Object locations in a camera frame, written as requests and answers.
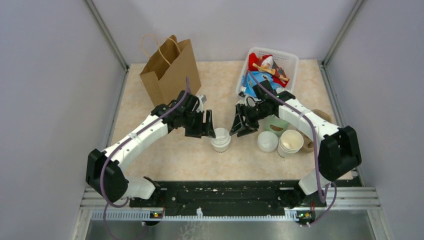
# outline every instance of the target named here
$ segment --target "white wall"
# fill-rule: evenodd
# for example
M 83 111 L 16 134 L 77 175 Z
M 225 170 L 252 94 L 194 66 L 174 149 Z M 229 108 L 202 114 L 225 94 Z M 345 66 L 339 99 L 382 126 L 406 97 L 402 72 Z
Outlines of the white wall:
M 69 239 L 122 76 L 82 0 L 0 1 L 0 239 Z
M 244 60 L 266 47 L 323 60 L 356 0 L 94 0 L 127 64 L 144 34 L 191 39 L 198 61 Z M 158 47 L 147 40 L 152 54 Z
M 424 239 L 424 1 L 367 1 L 329 66 L 396 239 Z

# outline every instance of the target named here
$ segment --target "plastic bin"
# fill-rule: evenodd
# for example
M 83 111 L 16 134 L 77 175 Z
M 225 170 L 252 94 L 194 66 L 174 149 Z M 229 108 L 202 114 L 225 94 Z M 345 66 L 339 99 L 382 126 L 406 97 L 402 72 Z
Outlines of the plastic bin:
M 280 90 L 278 90 L 277 92 L 280 93 L 286 90 L 286 91 L 289 91 L 290 93 L 293 93 L 293 91 L 295 90 L 296 76 L 298 74 L 298 67 L 299 67 L 298 56 L 288 52 L 272 50 L 272 49 L 264 48 L 264 47 L 252 47 L 249 50 L 249 53 L 247 54 L 246 61 L 244 61 L 244 67 L 241 70 L 240 77 L 238 78 L 237 87 L 235 88 L 235 94 L 239 95 L 239 93 L 242 92 L 241 90 L 242 79 L 248 69 L 249 55 L 251 53 L 255 53 L 256 56 L 258 57 L 272 54 L 272 59 L 274 60 L 274 62 L 280 68 L 284 69 L 285 74 L 290 79 L 287 86 L 284 89 L 279 88 Z

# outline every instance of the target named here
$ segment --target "green cup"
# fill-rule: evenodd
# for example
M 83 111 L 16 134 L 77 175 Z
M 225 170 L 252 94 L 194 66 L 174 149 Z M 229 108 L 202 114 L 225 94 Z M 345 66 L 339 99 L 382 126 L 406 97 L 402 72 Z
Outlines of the green cup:
M 278 118 L 275 115 L 268 116 L 265 119 L 265 130 L 270 131 L 277 135 L 277 137 L 281 137 L 284 131 L 289 127 L 289 122 Z

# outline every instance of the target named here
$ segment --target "beige tabletop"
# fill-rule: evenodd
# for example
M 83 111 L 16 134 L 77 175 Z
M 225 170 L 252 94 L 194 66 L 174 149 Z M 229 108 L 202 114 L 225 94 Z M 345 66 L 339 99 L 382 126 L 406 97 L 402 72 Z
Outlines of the beige tabletop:
M 238 96 L 235 93 L 244 61 L 198 62 L 204 110 L 211 109 L 213 126 L 230 129 Z M 140 125 L 154 108 L 139 74 L 145 64 L 132 64 L 113 133 L 115 143 Z M 300 60 L 294 87 L 296 98 L 309 109 L 334 113 L 316 60 Z M 126 176 L 155 181 L 298 180 L 314 166 L 314 154 L 298 152 L 283 159 L 277 151 L 265 153 L 257 145 L 258 132 L 232 136 L 229 149 L 217 153 L 209 138 L 184 137 L 179 128 L 154 142 L 131 163 Z M 349 172 L 341 179 L 352 179 Z

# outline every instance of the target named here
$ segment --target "brown paper bag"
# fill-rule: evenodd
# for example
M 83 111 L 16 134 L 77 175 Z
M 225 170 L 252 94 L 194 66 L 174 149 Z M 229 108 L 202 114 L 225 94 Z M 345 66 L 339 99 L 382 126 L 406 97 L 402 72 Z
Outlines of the brown paper bag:
M 190 90 L 196 94 L 201 87 L 198 67 L 190 39 L 177 43 L 174 35 L 168 37 L 159 49 L 149 58 L 140 78 L 154 106 L 169 104 L 177 99 L 181 90 L 186 89 L 186 77 L 190 79 Z

